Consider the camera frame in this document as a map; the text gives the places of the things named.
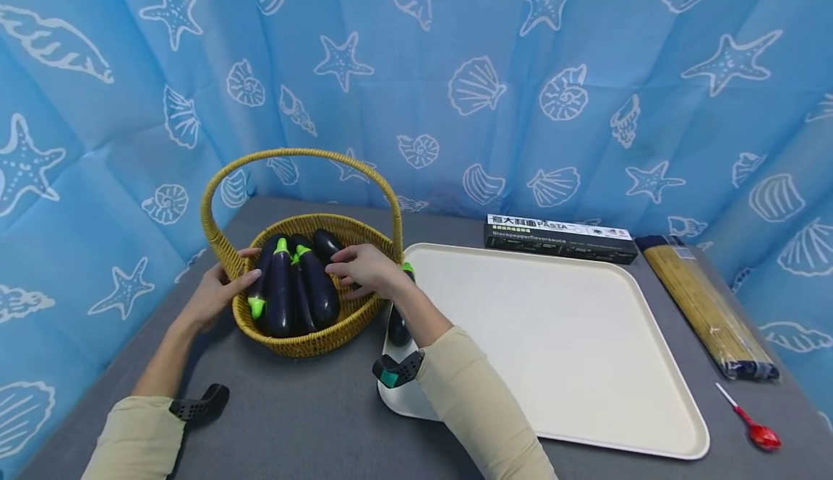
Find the woven basket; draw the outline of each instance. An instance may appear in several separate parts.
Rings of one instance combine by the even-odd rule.
[[[346,157],[340,153],[307,149],[267,150],[237,159],[221,169],[210,180],[206,192],[202,196],[202,204],[200,207],[202,228],[205,230],[208,243],[214,250],[214,253],[217,254],[218,260],[223,263],[223,267],[229,278],[234,279],[242,275],[242,273],[252,270],[255,263],[254,260],[256,259],[247,260],[238,256],[234,246],[231,245],[225,234],[218,227],[217,222],[214,221],[214,216],[210,209],[214,191],[217,190],[221,181],[232,171],[241,166],[245,166],[247,163],[263,158],[292,156],[329,158],[330,160],[343,163],[345,166],[350,166],[365,173],[368,178],[376,182],[382,188],[390,202],[390,212],[393,215],[393,240],[391,241],[387,236],[373,227],[369,227],[365,223],[347,218],[346,216],[301,215],[292,216],[273,223],[254,239],[251,246],[262,248],[265,240],[277,233],[290,235],[300,233],[307,236],[307,238],[312,238],[312,233],[317,228],[325,228],[329,232],[334,233],[345,247],[355,244],[374,244],[380,251],[389,256],[391,260],[401,265],[403,260],[402,217],[399,210],[399,202],[396,201],[396,196],[390,188],[390,185],[385,182],[379,173],[367,166],[366,163],[357,161],[355,158]],[[336,283],[336,288],[338,288],[338,295],[341,300],[341,313],[333,326],[325,328],[320,332],[310,333],[297,338],[278,339],[265,337],[257,331],[254,325],[252,312],[249,309],[245,293],[236,296],[231,302],[232,310],[234,311],[234,320],[246,336],[267,346],[270,350],[280,355],[291,358],[302,358],[330,352],[339,348],[342,344],[349,342],[352,338],[355,338],[373,320],[373,317],[376,316],[379,308],[384,303],[384,300],[376,294],[359,299],[346,299],[345,295],[350,291],[350,288],[340,287],[337,280],[334,282]]]

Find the white tray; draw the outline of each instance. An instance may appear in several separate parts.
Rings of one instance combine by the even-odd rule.
[[[636,279],[606,262],[416,244],[416,282],[465,329],[540,437],[695,460],[706,422]],[[416,349],[383,353],[400,361]],[[438,420],[417,381],[379,386],[394,412]]]

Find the beige sleeve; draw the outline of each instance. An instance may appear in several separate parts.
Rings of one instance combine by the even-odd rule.
[[[520,405],[462,328],[451,328],[424,349],[416,380],[483,476],[555,479]]]
[[[165,480],[174,470],[184,421],[167,397],[128,397],[110,410],[82,480]]]

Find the person's left hand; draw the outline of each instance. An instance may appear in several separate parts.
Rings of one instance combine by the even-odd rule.
[[[241,257],[255,257],[259,253],[259,249],[237,251]],[[209,331],[230,300],[246,290],[260,275],[261,271],[255,268],[229,283],[223,266],[218,263],[203,274],[202,282],[176,318],[176,322],[197,332]]]

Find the gray table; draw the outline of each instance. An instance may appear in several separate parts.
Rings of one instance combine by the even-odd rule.
[[[271,221],[312,212],[340,213],[390,233],[388,211],[270,197],[250,200],[226,233],[242,247]],[[479,221],[406,215],[404,230],[406,246],[432,242],[482,247]],[[29,463],[21,480],[81,476],[110,407],[130,392],[166,327],[214,262],[208,251],[182,278]],[[782,451],[763,454],[745,440],[744,426],[714,387],[717,370],[647,262],[639,257],[625,268],[639,281],[651,305],[706,419],[712,448],[705,458],[689,463],[543,441],[559,478],[833,478],[831,432],[789,372],[784,372],[781,385],[738,382],[727,387],[749,413],[774,427],[782,438]],[[379,316],[335,352],[293,360],[252,342],[236,329],[231,315],[226,316],[197,345],[202,354],[190,366],[186,394],[199,398],[210,383],[221,382],[231,388],[231,400],[219,420],[188,433],[174,478],[479,478],[471,459],[445,426],[396,415],[379,399],[371,366],[382,348],[384,329]]]

